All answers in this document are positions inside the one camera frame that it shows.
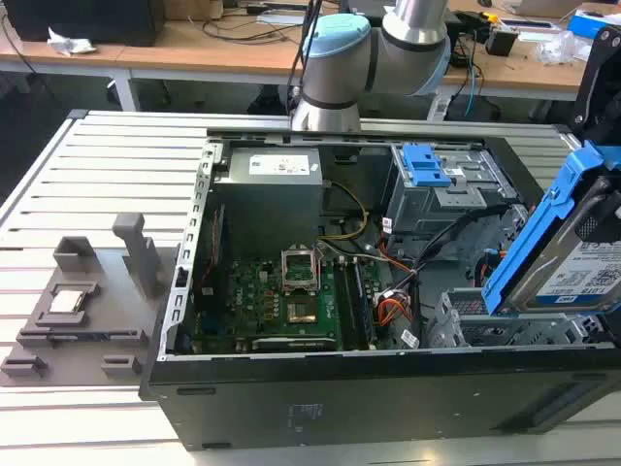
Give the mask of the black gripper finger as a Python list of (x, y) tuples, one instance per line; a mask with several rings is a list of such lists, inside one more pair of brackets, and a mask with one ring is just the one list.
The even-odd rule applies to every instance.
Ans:
[(584, 243), (620, 241), (620, 176), (598, 178), (594, 194), (577, 223), (577, 237)]

